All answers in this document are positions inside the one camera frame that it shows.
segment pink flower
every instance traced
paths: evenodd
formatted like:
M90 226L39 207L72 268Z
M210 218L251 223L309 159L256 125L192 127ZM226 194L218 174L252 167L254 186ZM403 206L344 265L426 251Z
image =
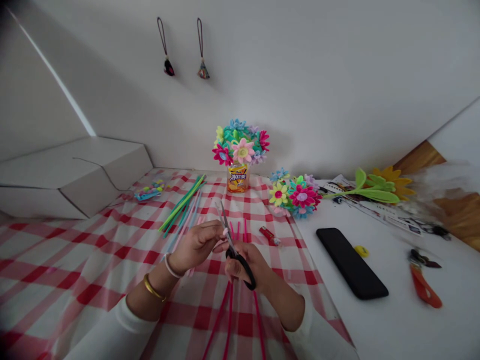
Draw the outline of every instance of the pink flower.
M238 161L240 164L244 162L250 163L252 161L252 155L255 154L253 147L253 142L247 142L247 139L242 137L238 145L231 145L233 149L233 160Z
M280 206L271 206L271 208L273 209L273 212L278 215L278 216L286 216L287 218L289 218L291 215L290 215L290 211L288 211L286 208L284 207L280 207Z
M313 190L311 186L302 188L301 185L296 186L296 191L290 195L291 202L294 206L305 208L305 206L310 206L315 204L315 198L317 193Z
M260 138L258 139L258 142L260 143L260 146L263 150L269 152L270 149L267 149L267 146L270 145L270 143L267 141L270 135L267 134L266 130L260 131Z
M213 159L218 160L220 162L220 165L225 163L225 166L229 166L234 163L234 160L230 156L230 151L228 147L222 147L222 145L217 144L216 148L214 148L212 151L215 153Z
M315 194L315 205L313 205L313 207L315 208L315 210L317 210L317 205L320 204L320 199L323 199L324 197L322 195L320 195L319 193Z

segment red and white checkered tablecloth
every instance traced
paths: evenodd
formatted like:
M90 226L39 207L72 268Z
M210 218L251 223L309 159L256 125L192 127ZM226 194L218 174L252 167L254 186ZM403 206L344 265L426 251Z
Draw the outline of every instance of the red and white checkered tablecloth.
M186 170L153 169L139 185L161 178L170 188L145 203L131 199L107 207L88 220L14 223L0 227L1 339L15 359L62 359L144 274L157 264L172 238L158 228L195 182ZM316 310L349 342L349 335L293 219L274 217L268 209L270 181L252 176L244 194L226 190L226 176L207 176L198 212L205 221L218 218L214 201L222 200L237 230L245 217L248 241L273 270L311 299ZM266 226L281 247L259 232ZM184 277L169 298L142 359L200 359L204 353L227 286L225 255L211 254ZM229 359L261 359L254 297L242 282L233 293ZM270 359L295 354L268 301L259 296L261 324ZM222 356L228 316L209 352Z

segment white box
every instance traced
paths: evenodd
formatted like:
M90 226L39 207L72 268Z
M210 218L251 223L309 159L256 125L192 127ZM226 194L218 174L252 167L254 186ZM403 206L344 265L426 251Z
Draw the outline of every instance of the white box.
M152 168L143 144L83 138L0 163L0 210L19 218L88 219L120 194L108 176L127 190Z

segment white wall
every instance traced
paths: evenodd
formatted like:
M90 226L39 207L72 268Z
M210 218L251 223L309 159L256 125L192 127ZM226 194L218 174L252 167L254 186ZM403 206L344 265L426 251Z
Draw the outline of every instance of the white wall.
M14 19L0 16L0 161L86 137L52 73Z
M216 126L240 118L271 134L258 172L349 175L395 163L480 95L476 1L27 4L16 14L96 133L146 144L156 166L220 169Z
M480 168L480 98L434 133L428 141L447 161Z

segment keychain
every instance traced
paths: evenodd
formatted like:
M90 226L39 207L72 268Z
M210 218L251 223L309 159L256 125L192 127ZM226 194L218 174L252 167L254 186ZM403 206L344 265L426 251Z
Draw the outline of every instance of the keychain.
M165 63L163 65L163 72L168 76L174 76L175 71L172 67L172 64L169 60L169 55L167 54L167 41L165 40L165 30L164 30L164 23L160 17L156 18L156 24L158 25L158 32L160 33L161 44L163 45L163 51L165 52Z
M205 66L205 59L204 59L204 29L202 27L202 20L199 17L196 19L196 29L198 31L198 43L200 44L200 56L201 56L201 64L200 70L196 73L202 79L210 79L209 71Z

